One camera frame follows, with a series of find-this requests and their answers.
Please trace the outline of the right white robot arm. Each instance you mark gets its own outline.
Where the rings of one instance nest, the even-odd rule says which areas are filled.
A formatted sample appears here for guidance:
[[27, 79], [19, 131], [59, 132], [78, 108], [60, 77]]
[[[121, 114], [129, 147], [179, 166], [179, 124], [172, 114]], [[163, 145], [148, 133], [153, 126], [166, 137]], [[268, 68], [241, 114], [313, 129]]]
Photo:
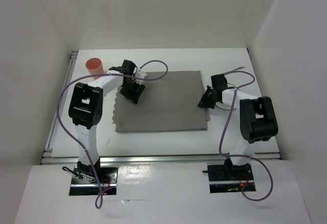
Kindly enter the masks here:
[[226, 156], [223, 166], [225, 177], [235, 179], [248, 168], [250, 158], [254, 155], [254, 144], [268, 141], [277, 135], [278, 124], [274, 107], [268, 96], [253, 96], [240, 91], [237, 87], [229, 87], [224, 74], [211, 76], [211, 82], [212, 85], [207, 86], [198, 107], [213, 109], [217, 103], [229, 107], [222, 137], [227, 131], [233, 110], [239, 111], [242, 139]]

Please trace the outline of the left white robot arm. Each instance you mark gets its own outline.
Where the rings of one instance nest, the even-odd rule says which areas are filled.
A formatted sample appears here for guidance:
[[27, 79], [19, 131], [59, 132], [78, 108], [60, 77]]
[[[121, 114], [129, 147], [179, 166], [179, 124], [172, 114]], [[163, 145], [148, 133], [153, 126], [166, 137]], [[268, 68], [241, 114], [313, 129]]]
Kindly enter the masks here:
[[110, 68], [94, 81], [78, 82], [74, 86], [68, 115], [75, 125], [81, 143], [77, 169], [90, 183], [95, 183], [101, 178], [96, 131], [103, 114], [104, 97], [119, 87], [126, 99], [137, 104], [145, 89], [142, 82], [147, 74], [135, 71], [135, 68], [133, 62], [125, 60], [122, 66]]

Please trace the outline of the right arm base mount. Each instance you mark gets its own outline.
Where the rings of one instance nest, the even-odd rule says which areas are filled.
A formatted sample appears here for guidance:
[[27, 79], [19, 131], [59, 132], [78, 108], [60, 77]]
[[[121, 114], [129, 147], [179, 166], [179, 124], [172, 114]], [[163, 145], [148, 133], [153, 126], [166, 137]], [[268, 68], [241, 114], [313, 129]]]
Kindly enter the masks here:
[[202, 173], [206, 174], [209, 181], [210, 193], [232, 193], [256, 191], [252, 168], [250, 164], [233, 166], [226, 160], [224, 164], [208, 165]]

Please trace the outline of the grey cloth placemat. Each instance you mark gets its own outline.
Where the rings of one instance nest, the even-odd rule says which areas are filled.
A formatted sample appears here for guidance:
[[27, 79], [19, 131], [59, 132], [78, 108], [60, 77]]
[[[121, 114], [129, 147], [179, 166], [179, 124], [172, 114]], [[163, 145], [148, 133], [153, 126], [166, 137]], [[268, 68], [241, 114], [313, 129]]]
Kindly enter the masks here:
[[204, 94], [200, 71], [149, 72], [137, 104], [116, 93], [112, 120], [118, 133], [207, 130], [210, 120], [198, 103]]

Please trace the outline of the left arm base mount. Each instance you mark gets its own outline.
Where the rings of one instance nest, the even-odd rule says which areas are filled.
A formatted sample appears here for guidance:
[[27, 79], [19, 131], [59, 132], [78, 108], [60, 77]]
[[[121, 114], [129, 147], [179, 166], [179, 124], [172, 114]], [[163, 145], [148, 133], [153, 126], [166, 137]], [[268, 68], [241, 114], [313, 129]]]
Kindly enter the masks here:
[[[100, 193], [97, 181], [94, 177], [79, 172], [76, 167], [69, 169], [63, 166], [62, 170], [72, 174], [69, 196], [89, 196], [98, 195]], [[104, 195], [116, 195], [117, 180], [117, 167], [103, 167], [100, 169], [99, 181]]]

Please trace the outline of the white patterned plate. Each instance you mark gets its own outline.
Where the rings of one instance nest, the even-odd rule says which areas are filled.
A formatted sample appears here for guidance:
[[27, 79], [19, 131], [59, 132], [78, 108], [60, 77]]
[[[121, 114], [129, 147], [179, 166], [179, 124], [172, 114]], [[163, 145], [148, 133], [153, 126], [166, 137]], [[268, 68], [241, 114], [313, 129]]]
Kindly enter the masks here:
[[231, 84], [231, 83], [227, 83], [228, 87], [227, 89], [222, 91], [222, 98], [220, 102], [216, 102], [215, 106], [223, 109], [223, 110], [230, 110], [231, 109], [231, 105], [232, 105], [232, 101], [233, 101], [233, 97], [235, 94], [235, 90], [236, 90], [236, 86]]

